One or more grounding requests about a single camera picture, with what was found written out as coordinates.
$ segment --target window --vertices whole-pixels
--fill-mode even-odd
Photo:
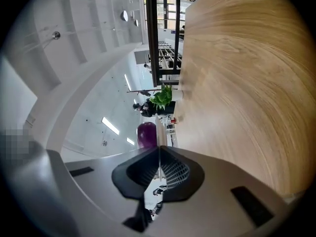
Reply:
[[[157,0],[157,25],[158,29],[176,28],[176,0]],[[180,29],[185,25],[186,9],[190,6],[187,2],[180,2]],[[144,0],[145,27],[147,29],[146,0]]]

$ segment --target wooden table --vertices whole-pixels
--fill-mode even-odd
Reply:
[[[179,148],[230,161],[286,197],[316,168],[316,52],[288,0],[186,11]]]

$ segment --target ceiling light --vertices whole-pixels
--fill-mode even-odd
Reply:
[[[111,129],[114,133],[119,135],[119,130],[114,125],[112,125],[105,117],[103,117],[102,123],[106,125],[109,129]]]
[[[131,139],[127,138],[126,141],[130,144],[132,144],[133,146],[135,145],[134,141],[132,141]]]
[[[128,80],[127,80],[126,74],[124,75],[124,77],[125,77],[125,80],[126,80],[126,82],[127,82],[128,89],[129,89],[129,91],[131,91],[130,86],[129,86],[129,83],[128,83]]]
[[[124,10],[121,15],[120,15],[120,18],[123,20],[123,21],[128,21],[128,15],[127,15],[127,12],[126,10]]]

